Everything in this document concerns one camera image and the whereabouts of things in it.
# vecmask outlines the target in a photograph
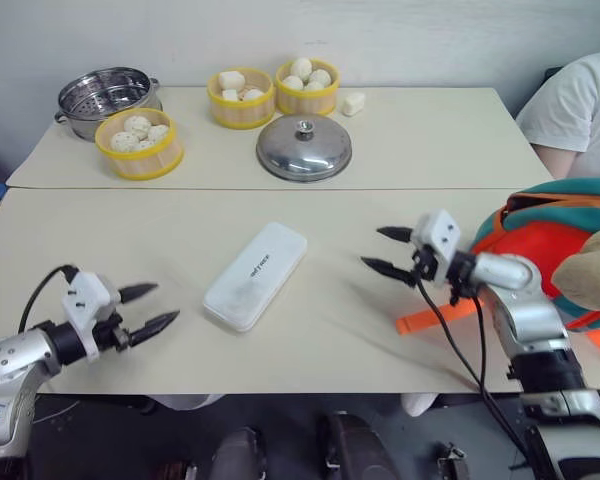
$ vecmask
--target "white table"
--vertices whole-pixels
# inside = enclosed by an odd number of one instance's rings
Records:
[[[13,334],[26,300],[56,265],[106,274],[115,284],[157,281],[152,295],[120,309],[128,327],[180,308],[151,341],[122,354],[80,361],[53,379],[60,393],[466,392],[467,375],[441,329],[400,337],[394,320],[425,307],[419,295],[364,266],[360,255],[404,267],[411,251],[374,232],[412,225],[446,207],[467,233],[500,206],[504,190],[148,191],[12,189],[0,205],[0,336]],[[208,320],[204,291],[270,221],[305,235],[307,256],[254,329],[231,333]],[[61,280],[30,324],[62,321]],[[446,302],[444,292],[436,292]],[[475,318],[451,330],[473,364]],[[507,361],[488,322],[494,391],[512,391]],[[600,353],[579,335],[575,348],[593,387]]]
[[[11,176],[12,187],[160,189],[520,189],[551,178],[491,88],[365,88],[367,107],[334,113],[353,141],[351,164],[337,177],[294,184],[267,173],[255,146],[260,129],[214,122],[203,88],[161,88],[185,158],[145,182],[117,177],[95,145],[52,124]],[[348,92],[343,89],[342,97]]]

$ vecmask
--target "white wall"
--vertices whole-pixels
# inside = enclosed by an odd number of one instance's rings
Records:
[[[547,67],[596,51],[600,0],[0,0],[0,163],[22,162],[58,91],[103,66],[203,85],[302,54],[345,85],[494,86],[515,112]]]

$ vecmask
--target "backpack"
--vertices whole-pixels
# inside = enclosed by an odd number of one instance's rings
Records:
[[[544,183],[512,194],[478,229],[473,253],[511,253],[528,258],[542,273],[542,289],[556,307],[574,317],[566,327],[587,332],[600,348],[600,312],[591,312],[570,302],[551,283],[562,261],[580,251],[600,231],[600,178],[568,178]],[[475,311],[471,300],[441,310],[447,320]],[[438,321],[428,311],[396,322],[401,334],[427,328]]]

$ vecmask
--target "white t-shirt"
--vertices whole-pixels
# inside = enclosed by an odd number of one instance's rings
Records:
[[[568,177],[600,177],[600,53],[551,77],[516,122],[529,143],[580,152]]]

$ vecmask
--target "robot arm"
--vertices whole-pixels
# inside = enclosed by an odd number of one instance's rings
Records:
[[[24,457],[40,386],[65,365],[86,357],[95,361],[101,351],[122,351],[157,335],[179,312],[149,320],[135,332],[122,328],[115,307],[153,290],[140,284],[116,290],[108,280],[77,269],[65,272],[69,288],[63,298],[68,321],[46,321],[0,340],[0,459]]]
[[[584,479],[600,474],[600,397],[588,390],[567,331],[544,295],[541,274],[526,258],[460,252],[460,229],[444,210],[426,215],[413,230],[384,227],[380,233],[416,246],[414,267],[403,271],[363,258],[377,272],[413,287],[420,281],[451,286],[451,303],[479,297],[511,361],[508,377],[519,380],[527,416],[529,462],[538,479]]]

